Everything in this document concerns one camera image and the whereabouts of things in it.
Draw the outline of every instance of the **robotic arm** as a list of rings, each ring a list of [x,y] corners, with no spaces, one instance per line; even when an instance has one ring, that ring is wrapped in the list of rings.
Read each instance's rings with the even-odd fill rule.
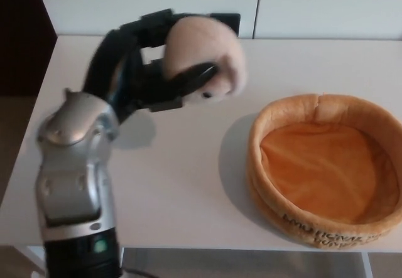
[[[175,23],[191,15],[167,9],[110,31],[93,56],[82,91],[66,90],[63,105],[42,123],[36,200],[50,278],[121,276],[107,173],[111,142],[136,110],[180,108],[184,96],[219,72],[217,64],[205,62],[167,80],[161,60],[143,63],[141,49],[163,45]],[[211,16],[238,33],[238,14]]]

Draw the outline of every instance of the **table leg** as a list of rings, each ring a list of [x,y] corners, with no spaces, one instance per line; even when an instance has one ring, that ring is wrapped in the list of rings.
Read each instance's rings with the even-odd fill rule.
[[[367,252],[362,252],[362,261],[364,267],[364,273],[366,274],[366,278],[373,278],[371,272],[370,258]]]

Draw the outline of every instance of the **orange pet bed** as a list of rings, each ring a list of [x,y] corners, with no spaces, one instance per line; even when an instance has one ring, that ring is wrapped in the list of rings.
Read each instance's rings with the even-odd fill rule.
[[[402,220],[402,125],[355,97],[278,100],[251,129],[247,180],[289,236],[332,249],[371,242]]]

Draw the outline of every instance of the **beige plush toy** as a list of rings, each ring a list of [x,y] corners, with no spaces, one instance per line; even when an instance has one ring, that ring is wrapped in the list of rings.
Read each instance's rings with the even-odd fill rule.
[[[220,72],[202,88],[184,97],[186,102],[220,101],[246,86],[246,60],[239,40],[224,23],[190,16],[177,22],[167,39],[163,69],[167,78],[205,61],[214,61]]]

